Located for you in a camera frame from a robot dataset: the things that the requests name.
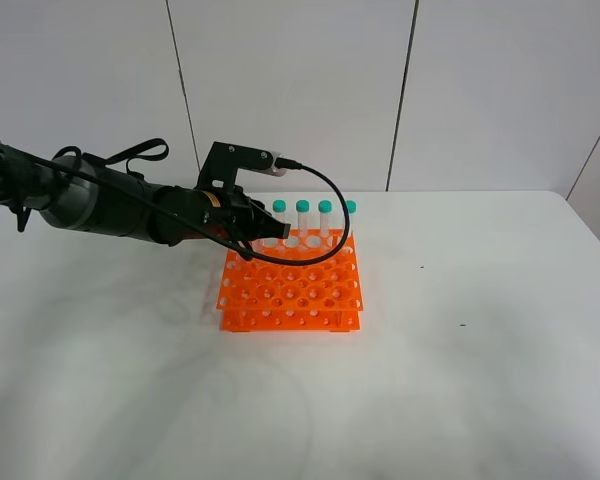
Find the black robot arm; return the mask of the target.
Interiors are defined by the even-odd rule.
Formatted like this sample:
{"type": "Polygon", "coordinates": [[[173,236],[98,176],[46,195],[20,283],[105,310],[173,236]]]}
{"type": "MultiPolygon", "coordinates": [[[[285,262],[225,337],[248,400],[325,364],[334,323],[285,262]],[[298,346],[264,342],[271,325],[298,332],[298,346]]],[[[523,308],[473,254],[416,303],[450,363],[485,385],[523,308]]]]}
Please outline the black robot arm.
{"type": "Polygon", "coordinates": [[[195,187],[160,185],[118,163],[161,161],[169,147],[154,138],[108,158],[74,146],[45,160],[0,144],[0,205],[24,230],[32,212],[54,228],[128,237],[175,246],[219,238],[244,248],[288,237],[290,227],[237,185],[239,170],[271,173],[274,156],[254,148],[217,143],[195,187]]]}

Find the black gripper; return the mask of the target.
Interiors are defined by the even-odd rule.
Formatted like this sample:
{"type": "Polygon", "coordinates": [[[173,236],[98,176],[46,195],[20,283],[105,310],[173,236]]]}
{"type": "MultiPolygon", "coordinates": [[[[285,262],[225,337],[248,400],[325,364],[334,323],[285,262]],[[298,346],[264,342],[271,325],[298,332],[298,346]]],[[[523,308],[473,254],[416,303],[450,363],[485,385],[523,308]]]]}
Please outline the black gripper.
{"type": "MultiPolygon", "coordinates": [[[[233,192],[164,185],[153,185],[153,188],[152,201],[156,205],[209,235],[244,248],[250,248],[253,240],[279,239],[273,208],[269,212],[263,202],[250,201],[241,188],[233,192]]],[[[175,246],[183,240],[205,239],[205,236],[153,212],[152,239],[158,244],[175,246]]]]}

